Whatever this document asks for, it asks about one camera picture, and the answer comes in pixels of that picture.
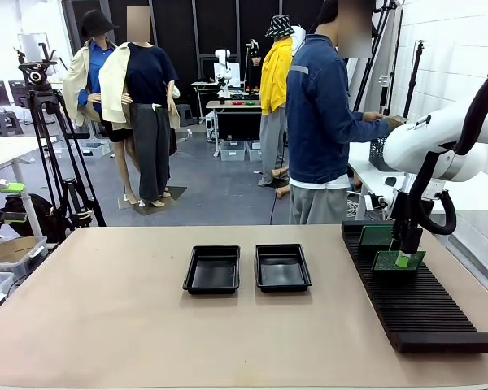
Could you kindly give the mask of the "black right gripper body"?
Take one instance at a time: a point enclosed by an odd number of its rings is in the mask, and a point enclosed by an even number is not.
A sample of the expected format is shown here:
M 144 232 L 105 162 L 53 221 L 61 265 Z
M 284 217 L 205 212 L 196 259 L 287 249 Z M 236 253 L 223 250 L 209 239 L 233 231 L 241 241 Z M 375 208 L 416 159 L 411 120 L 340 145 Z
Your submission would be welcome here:
M 401 236 L 401 248 L 417 248 L 420 244 L 423 229 L 413 217 L 412 199 L 408 193 L 401 190 L 394 192 L 390 217 L 394 221 L 392 235 Z

